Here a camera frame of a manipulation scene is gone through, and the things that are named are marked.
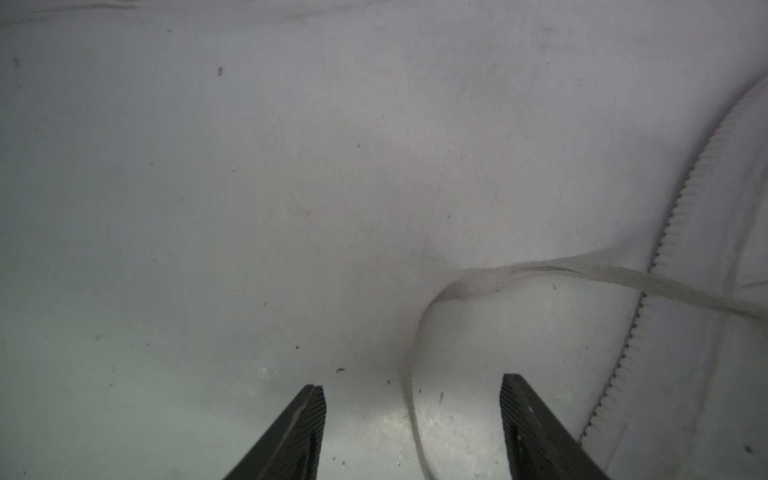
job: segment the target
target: zipper teeth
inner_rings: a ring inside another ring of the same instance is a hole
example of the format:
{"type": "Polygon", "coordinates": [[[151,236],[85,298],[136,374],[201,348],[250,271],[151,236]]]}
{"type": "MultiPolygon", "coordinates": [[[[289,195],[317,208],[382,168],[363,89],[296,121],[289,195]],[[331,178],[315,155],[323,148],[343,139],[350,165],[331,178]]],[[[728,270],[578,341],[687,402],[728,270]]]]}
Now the zipper teeth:
{"type": "MultiPolygon", "coordinates": [[[[664,273],[669,267],[668,261],[674,251],[677,235],[684,230],[687,224],[687,216],[695,207],[701,188],[707,185],[713,166],[720,158],[722,150],[727,146],[731,131],[736,126],[743,112],[752,103],[752,100],[766,87],[768,87],[768,78],[758,82],[736,103],[717,126],[702,153],[695,160],[686,180],[680,186],[675,204],[667,216],[667,222],[664,224],[664,228],[659,236],[659,242],[652,256],[650,272],[664,273]]],[[[592,443],[595,437],[600,436],[601,429],[599,425],[595,424],[596,419],[603,425],[610,423],[612,415],[611,405],[615,404],[617,398],[621,396],[621,385],[627,381],[625,378],[632,373],[633,354],[641,350],[644,324],[647,322],[648,317],[653,315],[653,311],[653,302],[650,301],[645,293],[641,293],[629,333],[624,341],[624,346],[621,348],[621,355],[616,362],[610,379],[603,389],[600,399],[592,409],[587,425],[584,426],[578,437],[578,443],[582,447],[586,442],[592,443]]]]}

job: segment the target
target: white fabric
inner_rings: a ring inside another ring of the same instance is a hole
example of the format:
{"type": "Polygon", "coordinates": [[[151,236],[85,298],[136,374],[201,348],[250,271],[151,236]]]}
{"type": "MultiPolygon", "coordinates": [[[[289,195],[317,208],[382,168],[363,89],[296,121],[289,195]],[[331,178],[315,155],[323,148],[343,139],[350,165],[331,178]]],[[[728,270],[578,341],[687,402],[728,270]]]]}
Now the white fabric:
{"type": "Polygon", "coordinates": [[[416,453],[419,456],[419,464],[426,480],[431,480],[433,475],[429,470],[429,464],[425,457],[424,447],[419,434],[419,423],[415,414],[412,389],[412,351],[424,311],[433,303],[498,292],[520,280],[533,276],[561,275],[626,286],[640,290],[647,295],[662,296],[694,306],[721,310],[725,313],[742,316],[747,319],[768,319],[768,310],[756,303],[703,292],[685,283],[677,282],[654,273],[640,272],[622,266],[582,263],[580,261],[581,258],[581,256],[568,257],[538,262],[513,263],[512,265],[497,268],[458,270],[435,293],[415,319],[415,322],[412,324],[412,330],[409,332],[406,340],[401,376],[416,453]]]}

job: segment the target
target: white surface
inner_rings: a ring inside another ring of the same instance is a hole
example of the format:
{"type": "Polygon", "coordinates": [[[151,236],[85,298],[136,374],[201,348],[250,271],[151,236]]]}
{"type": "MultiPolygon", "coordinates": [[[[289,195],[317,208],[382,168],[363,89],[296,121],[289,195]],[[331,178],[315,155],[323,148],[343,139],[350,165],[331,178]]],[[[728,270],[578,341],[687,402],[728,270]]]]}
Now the white surface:
{"type": "MultiPolygon", "coordinates": [[[[394,368],[419,285],[597,249],[646,267],[768,64],[761,0],[27,13],[53,4],[0,17],[3,478],[219,478],[307,382],[320,478],[418,478],[394,368]]],[[[433,309],[439,477],[508,475],[502,372],[580,431],[636,299],[538,279],[433,309]]]]}
{"type": "MultiPolygon", "coordinates": [[[[737,294],[768,298],[768,202],[741,255],[737,294]]],[[[768,329],[729,318],[687,466],[689,480],[758,480],[768,475],[768,329]]]]}

